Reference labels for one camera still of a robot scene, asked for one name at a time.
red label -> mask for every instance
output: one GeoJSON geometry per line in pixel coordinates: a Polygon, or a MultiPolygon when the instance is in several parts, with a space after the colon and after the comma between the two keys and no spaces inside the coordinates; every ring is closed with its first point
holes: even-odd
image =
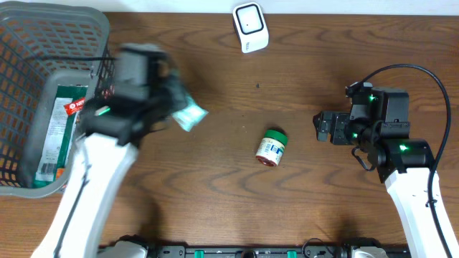
{"type": "Polygon", "coordinates": [[[67,112],[67,115],[73,115],[76,112],[82,110],[84,104],[85,104],[85,98],[82,97],[79,100],[76,100],[72,103],[64,105],[65,112],[67,112]]]}

dark wood surface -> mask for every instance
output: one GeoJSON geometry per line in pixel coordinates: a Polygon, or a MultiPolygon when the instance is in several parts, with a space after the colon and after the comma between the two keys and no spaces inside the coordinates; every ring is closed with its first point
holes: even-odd
{"type": "MultiPolygon", "coordinates": [[[[433,70],[453,105],[453,127],[439,166],[443,199],[459,234],[459,23],[456,17],[266,15],[269,46],[243,54],[229,14],[106,14],[110,45],[161,45],[195,100],[209,111],[184,132],[176,123],[145,138],[110,213],[102,243],[124,234],[190,245],[299,245],[374,237],[406,243],[376,172],[351,147],[319,143],[312,117],[348,110],[344,87],[375,69],[414,63],[433,70]],[[266,128],[290,142],[277,168],[255,151],[266,128]]],[[[414,70],[378,75],[376,86],[410,94],[412,138],[436,153],[445,107],[436,84],[414,70]]],[[[28,257],[50,225],[60,195],[0,198],[2,257],[28,257]]]]}

jar lid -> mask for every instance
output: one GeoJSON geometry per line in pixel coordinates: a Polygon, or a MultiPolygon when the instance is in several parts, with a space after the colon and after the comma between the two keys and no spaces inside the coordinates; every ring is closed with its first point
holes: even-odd
{"type": "Polygon", "coordinates": [[[265,133],[265,137],[272,138],[274,140],[280,141],[283,145],[287,145],[288,137],[283,133],[279,133],[276,130],[267,130],[265,133]]]}

white wall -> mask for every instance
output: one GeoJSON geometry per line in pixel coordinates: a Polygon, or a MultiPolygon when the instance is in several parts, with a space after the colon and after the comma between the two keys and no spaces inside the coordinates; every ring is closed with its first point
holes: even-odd
{"type": "MultiPolygon", "coordinates": [[[[22,0],[101,11],[230,13],[238,0],[22,0]]],[[[271,14],[418,14],[459,15],[459,0],[257,0],[271,14]]]]}

white square sensor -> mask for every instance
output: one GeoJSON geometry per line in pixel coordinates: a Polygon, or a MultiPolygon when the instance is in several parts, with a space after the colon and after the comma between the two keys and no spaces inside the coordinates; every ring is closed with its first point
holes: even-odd
{"type": "Polygon", "coordinates": [[[232,15],[243,53],[253,52],[268,45],[268,28],[259,4],[251,2],[236,6],[232,15]]]}

